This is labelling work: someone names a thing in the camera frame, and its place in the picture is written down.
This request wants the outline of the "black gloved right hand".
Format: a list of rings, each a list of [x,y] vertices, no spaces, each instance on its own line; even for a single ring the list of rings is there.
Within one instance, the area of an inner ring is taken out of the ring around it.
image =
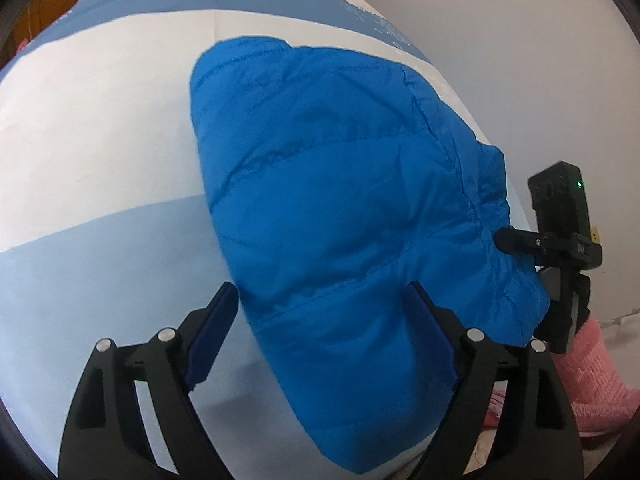
[[[537,272],[550,299],[549,309],[534,335],[549,351],[564,354],[572,350],[575,336],[590,317],[591,280],[580,272],[546,266]]]

